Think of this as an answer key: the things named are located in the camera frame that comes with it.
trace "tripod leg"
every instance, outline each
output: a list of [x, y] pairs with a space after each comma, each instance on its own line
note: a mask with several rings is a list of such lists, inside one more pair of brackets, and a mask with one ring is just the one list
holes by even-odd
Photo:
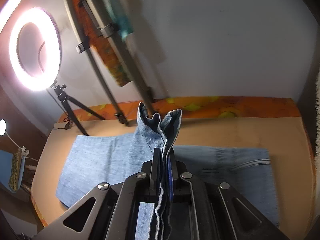
[[84, 127], [81, 125], [81, 123], [78, 121], [77, 117], [75, 116], [74, 112], [72, 111], [68, 101], [63, 100], [62, 105], [64, 107], [64, 109], [67, 111], [69, 117], [71, 118], [71, 120], [76, 124], [76, 126], [79, 128], [79, 130], [83, 133], [83, 135], [89, 135], [87, 134], [86, 130], [84, 129]]
[[78, 100], [71, 96], [67, 96], [67, 100], [74, 103], [75, 105], [81, 107], [83, 110], [87, 111], [88, 113], [94, 115], [95, 117], [98, 117], [100, 120], [105, 120], [105, 118], [99, 114], [97, 114], [95, 111], [91, 110], [89, 107], [85, 106], [84, 104], [81, 104]]

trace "hanging orange cloth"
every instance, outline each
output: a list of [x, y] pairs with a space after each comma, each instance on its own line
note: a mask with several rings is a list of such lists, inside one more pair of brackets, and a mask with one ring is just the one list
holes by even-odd
[[120, 87], [124, 86], [131, 80], [124, 71], [108, 39], [105, 39], [103, 36], [98, 37], [98, 35], [95, 33], [95, 27], [92, 26], [92, 21], [87, 14], [87, 11], [84, 7], [79, 7], [79, 2], [80, 0], [72, 0], [78, 21], [84, 28], [84, 34], [89, 37], [90, 46], [94, 47], [98, 52], [104, 65], [106, 68], [108, 68], [117, 84]]

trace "round white light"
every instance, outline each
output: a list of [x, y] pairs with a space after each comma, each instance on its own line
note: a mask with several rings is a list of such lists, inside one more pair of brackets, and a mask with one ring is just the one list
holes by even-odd
[[0, 120], [0, 135], [4, 135], [5, 133], [5, 120]]
[[[21, 66], [17, 54], [17, 43], [22, 27], [33, 23], [38, 28], [45, 41], [46, 68], [39, 77], [30, 76]], [[9, 42], [9, 55], [14, 72], [23, 85], [31, 90], [43, 90], [50, 87], [60, 68], [61, 47], [56, 24], [51, 15], [44, 9], [35, 7], [24, 12], [14, 25]]]

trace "silver bolt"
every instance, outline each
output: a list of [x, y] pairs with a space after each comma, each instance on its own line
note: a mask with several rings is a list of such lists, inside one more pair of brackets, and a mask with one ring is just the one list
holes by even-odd
[[222, 189], [229, 189], [229, 188], [230, 188], [230, 185], [229, 185], [229, 183], [227, 183], [227, 182], [222, 182], [222, 183], [220, 183], [220, 188], [222, 188]]
[[98, 184], [98, 189], [100, 189], [100, 190], [106, 190], [108, 187], [109, 187], [109, 185], [106, 182], [101, 182]]
[[184, 172], [181, 174], [181, 176], [184, 178], [184, 179], [191, 179], [192, 178], [192, 173], [190, 172]]
[[137, 178], [138, 179], [144, 179], [147, 176], [145, 172], [138, 172], [137, 173]]

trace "tripod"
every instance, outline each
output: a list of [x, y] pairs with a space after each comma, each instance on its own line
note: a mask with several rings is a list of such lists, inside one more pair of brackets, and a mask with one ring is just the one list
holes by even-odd
[[88, 113], [94, 115], [95, 117], [98, 117], [100, 120], [105, 120], [105, 118], [99, 114], [97, 114], [95, 111], [91, 110], [87, 106], [81, 104], [78, 100], [75, 98], [69, 96], [63, 89], [66, 88], [66, 85], [58, 85], [55, 86], [54, 92], [57, 94], [58, 99], [60, 100], [61, 104], [63, 105], [65, 111], [69, 115], [70, 119], [76, 124], [76, 126], [79, 128], [79, 130], [83, 133], [83, 135], [89, 135], [84, 127], [81, 125], [79, 120], [77, 119], [75, 113], [72, 111], [68, 101], [74, 103], [76, 106], [79, 106], [83, 110], [87, 111]]

